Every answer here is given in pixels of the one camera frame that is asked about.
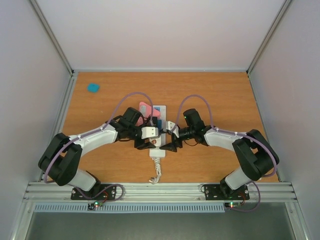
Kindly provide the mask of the white cube plug with picture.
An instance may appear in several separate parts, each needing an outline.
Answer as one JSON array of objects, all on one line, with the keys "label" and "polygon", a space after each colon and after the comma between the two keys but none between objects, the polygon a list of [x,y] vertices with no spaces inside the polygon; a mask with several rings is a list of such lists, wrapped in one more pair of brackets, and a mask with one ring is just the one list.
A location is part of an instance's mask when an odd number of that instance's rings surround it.
[{"label": "white cube plug with picture", "polygon": [[150,142],[150,149],[159,149],[162,145],[162,138],[161,136],[157,136],[157,137],[151,137],[149,138],[149,142]]}]

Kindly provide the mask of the white power strip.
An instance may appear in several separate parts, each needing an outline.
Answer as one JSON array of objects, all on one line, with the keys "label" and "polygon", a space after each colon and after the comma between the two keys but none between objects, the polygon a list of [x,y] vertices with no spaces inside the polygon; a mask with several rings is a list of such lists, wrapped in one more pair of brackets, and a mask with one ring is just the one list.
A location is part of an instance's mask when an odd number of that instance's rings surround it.
[{"label": "white power strip", "polygon": [[[160,107],[160,117],[159,119],[162,120],[162,126],[163,129],[165,130],[165,124],[166,124],[166,117],[167,117],[167,107],[165,105],[155,105],[156,107]],[[166,144],[166,134],[165,133],[160,133],[161,130],[158,130],[159,136],[161,136],[161,146]],[[151,158],[164,158],[166,156],[166,151],[161,150],[160,148],[154,148],[154,149],[149,149],[149,156]]]}]

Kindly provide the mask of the teal cube plug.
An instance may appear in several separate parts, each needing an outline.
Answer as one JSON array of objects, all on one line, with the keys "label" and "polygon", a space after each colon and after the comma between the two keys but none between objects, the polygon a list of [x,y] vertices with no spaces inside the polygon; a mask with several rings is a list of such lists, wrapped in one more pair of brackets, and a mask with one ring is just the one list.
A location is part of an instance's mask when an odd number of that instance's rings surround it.
[{"label": "teal cube plug", "polygon": [[100,85],[96,83],[90,83],[87,86],[87,91],[90,93],[97,93],[100,89]]}]

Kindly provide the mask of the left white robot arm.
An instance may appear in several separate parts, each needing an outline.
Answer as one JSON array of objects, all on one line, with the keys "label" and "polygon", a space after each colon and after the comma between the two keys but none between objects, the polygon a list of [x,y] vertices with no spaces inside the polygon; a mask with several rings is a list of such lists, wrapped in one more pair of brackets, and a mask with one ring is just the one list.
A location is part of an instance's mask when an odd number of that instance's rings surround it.
[{"label": "left white robot arm", "polygon": [[41,156],[38,167],[59,186],[73,186],[84,199],[100,196],[105,188],[93,174],[79,168],[81,158],[104,145],[133,141],[138,150],[154,149],[149,139],[159,135],[158,118],[152,114],[144,117],[129,107],[103,125],[78,134],[56,134]]}]

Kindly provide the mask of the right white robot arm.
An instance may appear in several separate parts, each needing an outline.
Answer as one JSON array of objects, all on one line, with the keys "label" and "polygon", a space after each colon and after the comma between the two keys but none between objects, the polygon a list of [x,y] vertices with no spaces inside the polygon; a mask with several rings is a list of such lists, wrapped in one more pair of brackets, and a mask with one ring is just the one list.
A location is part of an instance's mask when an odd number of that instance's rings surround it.
[{"label": "right white robot arm", "polygon": [[280,160],[260,131],[232,132],[205,125],[194,108],[183,113],[187,127],[179,128],[172,122],[166,123],[166,132],[171,142],[161,150],[176,152],[183,142],[194,139],[197,144],[219,147],[235,153],[239,167],[225,176],[219,183],[218,192],[224,199],[234,197],[245,184],[258,181],[271,170],[276,171]]}]

